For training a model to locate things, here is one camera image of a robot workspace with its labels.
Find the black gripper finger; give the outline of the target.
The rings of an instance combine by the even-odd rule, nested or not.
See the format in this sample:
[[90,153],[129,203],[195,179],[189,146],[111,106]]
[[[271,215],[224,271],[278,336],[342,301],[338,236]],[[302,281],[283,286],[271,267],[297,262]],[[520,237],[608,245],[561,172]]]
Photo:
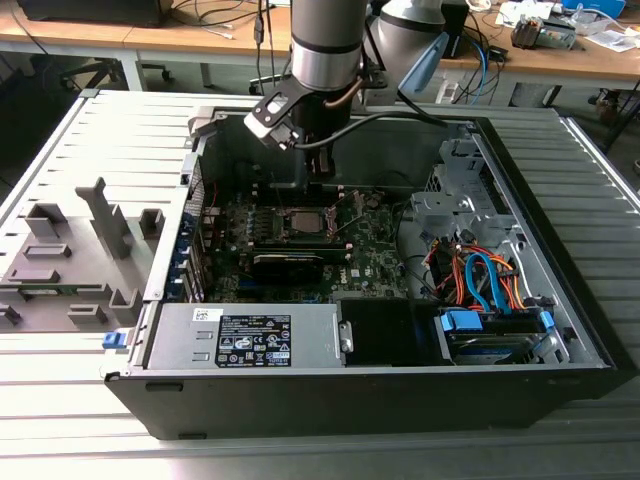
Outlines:
[[306,166],[310,176],[333,176],[334,160],[328,148],[318,148],[306,153]]

